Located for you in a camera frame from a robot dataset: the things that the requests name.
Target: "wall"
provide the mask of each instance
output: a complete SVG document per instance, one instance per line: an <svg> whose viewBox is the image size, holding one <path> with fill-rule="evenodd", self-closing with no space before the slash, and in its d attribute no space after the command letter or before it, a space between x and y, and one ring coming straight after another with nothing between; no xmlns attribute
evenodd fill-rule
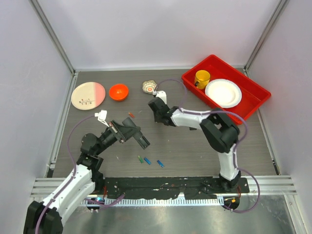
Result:
<svg viewBox="0 0 312 234"><path fill-rule="evenodd" d="M0 227L19 234L43 177L70 73L26 0L0 1Z"/></svg>
<svg viewBox="0 0 312 234"><path fill-rule="evenodd" d="M76 69L244 65L278 0L39 0Z"/></svg>
<svg viewBox="0 0 312 234"><path fill-rule="evenodd" d="M250 75L271 91L261 108L277 163L294 180L311 227L312 1L290 1Z"/></svg>

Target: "black and white robotic arm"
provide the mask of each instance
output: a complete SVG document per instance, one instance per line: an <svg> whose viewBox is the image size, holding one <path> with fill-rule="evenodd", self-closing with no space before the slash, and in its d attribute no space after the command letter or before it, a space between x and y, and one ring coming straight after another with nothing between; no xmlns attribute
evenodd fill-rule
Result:
<svg viewBox="0 0 312 234"><path fill-rule="evenodd" d="M174 127L186 126L190 130L202 130L211 147L218 153L221 186L227 191L235 188L241 177L241 172L233 162L233 148L238 141L239 128L232 120L225 113L209 114L207 111L169 108L164 91L156 91L153 95L154 99L148 104L154 112L155 122Z"/></svg>
<svg viewBox="0 0 312 234"><path fill-rule="evenodd" d="M99 191L105 184L103 174L98 170L103 159L98 155L110 147L115 142L124 143L130 138L134 138L139 145L146 149L150 143L141 132L141 128L136 126L130 118L126 118L122 124L114 120L108 124L105 122L106 111L98 114L98 120L103 122L107 128L100 137L92 133L86 134L81 140L81 154L77 160L76 174L74 170L53 191L43 202L33 201L27 210L24 234L34 234L36 224L43 209L47 208L43 219L40 222L40 234L60 234L70 215L80 205L80 203L93 191Z"/></svg>

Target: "white panel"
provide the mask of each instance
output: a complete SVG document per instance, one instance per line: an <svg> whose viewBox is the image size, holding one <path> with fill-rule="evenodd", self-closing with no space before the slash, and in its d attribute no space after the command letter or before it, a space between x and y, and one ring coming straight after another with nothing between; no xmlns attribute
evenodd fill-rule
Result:
<svg viewBox="0 0 312 234"><path fill-rule="evenodd" d="M0 1L0 227L19 234L44 176L70 81L30 3Z"/></svg>
<svg viewBox="0 0 312 234"><path fill-rule="evenodd" d="M311 227L312 1L290 1L251 67L272 97L261 113L283 174L292 176Z"/></svg>
<svg viewBox="0 0 312 234"><path fill-rule="evenodd" d="M76 69L244 65L278 0L40 0Z"/></svg>

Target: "yellow mug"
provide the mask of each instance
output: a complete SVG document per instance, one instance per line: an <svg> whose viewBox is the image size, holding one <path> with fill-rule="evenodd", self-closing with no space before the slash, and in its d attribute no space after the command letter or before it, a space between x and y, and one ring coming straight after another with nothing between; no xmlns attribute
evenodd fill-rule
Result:
<svg viewBox="0 0 312 234"><path fill-rule="evenodd" d="M199 70L195 74L194 85L197 89L206 88L207 84L210 81L210 74L205 70Z"/></svg>

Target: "blue battery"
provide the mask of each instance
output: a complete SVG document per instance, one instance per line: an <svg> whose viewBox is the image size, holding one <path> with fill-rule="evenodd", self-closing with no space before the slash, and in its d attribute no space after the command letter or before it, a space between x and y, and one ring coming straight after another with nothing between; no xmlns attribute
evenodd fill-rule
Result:
<svg viewBox="0 0 312 234"><path fill-rule="evenodd" d="M144 160L148 163L148 165L151 165L152 163L147 158L144 158Z"/></svg>
<svg viewBox="0 0 312 234"><path fill-rule="evenodd" d="M161 166L161 167L164 167L164 164L162 164L161 161L157 160L158 164Z"/></svg>

